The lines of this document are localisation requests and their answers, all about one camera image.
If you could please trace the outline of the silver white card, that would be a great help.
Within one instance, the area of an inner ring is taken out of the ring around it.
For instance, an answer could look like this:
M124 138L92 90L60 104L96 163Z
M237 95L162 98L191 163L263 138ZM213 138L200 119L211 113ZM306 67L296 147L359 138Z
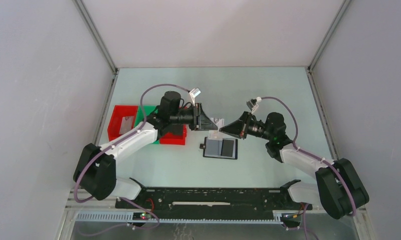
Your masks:
M225 120L223 118L216 118L216 117L211 117L210 120L215 124L216 129L209 131L208 139L221 141L224 137L224 134L220 132L220 129L225 125Z

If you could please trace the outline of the black leather card holder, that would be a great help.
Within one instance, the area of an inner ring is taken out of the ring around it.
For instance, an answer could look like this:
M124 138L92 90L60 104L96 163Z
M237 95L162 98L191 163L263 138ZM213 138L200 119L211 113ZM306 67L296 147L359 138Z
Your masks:
M207 137L199 145L204 158L213 159L238 159L238 140L235 138L223 138L222 140L212 140Z

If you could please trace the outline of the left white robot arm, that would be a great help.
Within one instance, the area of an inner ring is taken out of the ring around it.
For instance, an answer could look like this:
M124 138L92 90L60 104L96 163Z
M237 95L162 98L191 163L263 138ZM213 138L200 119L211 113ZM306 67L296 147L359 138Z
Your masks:
M134 208L146 204L142 185L132 178L119 177L117 167L132 154L150 145L176 126L191 131L216 131L218 126L206 115L200 102L181 105L181 95L167 91L155 110L144 116L135 128L102 146L87 144L80 155L73 180L90 198L102 201L107 197L127 199Z

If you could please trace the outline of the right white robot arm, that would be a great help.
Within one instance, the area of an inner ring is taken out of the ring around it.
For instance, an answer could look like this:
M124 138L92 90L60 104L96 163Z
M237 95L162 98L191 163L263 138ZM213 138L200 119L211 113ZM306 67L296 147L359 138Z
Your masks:
M338 160L316 158L312 153L294 146L286 134L282 114L271 112L266 121L256 119L250 112L243 112L239 119L220 128L220 132L245 139L254 136L265 139L268 155L276 161L293 166L315 179L315 184L297 182L279 195L285 209L298 203L308 203L322 208L334 219L352 215L366 205L370 196L353 164L346 158Z

